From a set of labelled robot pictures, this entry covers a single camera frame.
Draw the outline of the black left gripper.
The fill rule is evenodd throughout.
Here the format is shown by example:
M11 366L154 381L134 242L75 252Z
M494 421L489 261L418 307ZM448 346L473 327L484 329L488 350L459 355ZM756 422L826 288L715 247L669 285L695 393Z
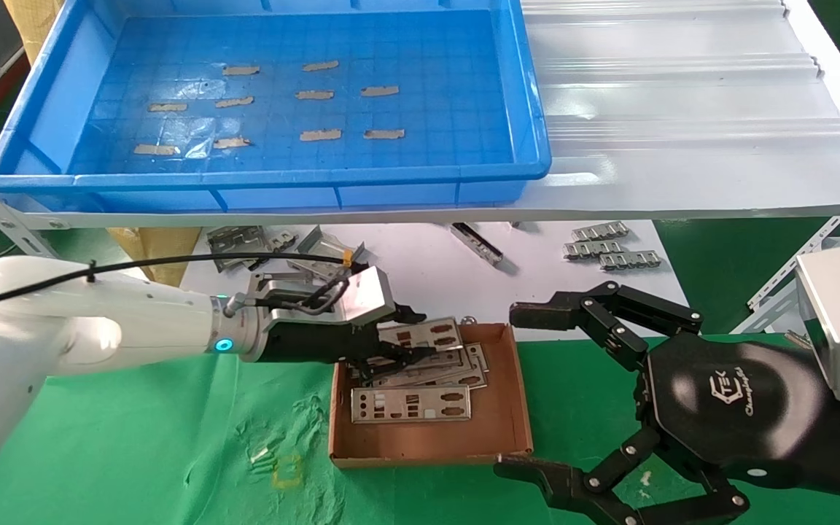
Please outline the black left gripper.
M388 322L420 324L426 314L410 306L394 304ZM383 342L374 324L313 324L278 322L264 332L264 343L256 351L257 363L349 362L359 379L367 384L377 378L403 372L437 353L435 348L404 348Z

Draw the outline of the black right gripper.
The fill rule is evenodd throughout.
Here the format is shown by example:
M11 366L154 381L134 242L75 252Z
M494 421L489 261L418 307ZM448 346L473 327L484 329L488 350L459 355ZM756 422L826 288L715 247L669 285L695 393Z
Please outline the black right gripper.
M615 281L557 290L544 303L513 303L513 327L580 330L627 371L645 366L645 392L661 429L641 428L589 471L500 454L494 474L533 484L550 508L596 524L730 524L750 502L728 478L840 496L840 401L812 353L707 341L693 335L702 322L691 307ZM649 353L627 323L672 338ZM616 486L651 456L703 494L639 508L621 501Z

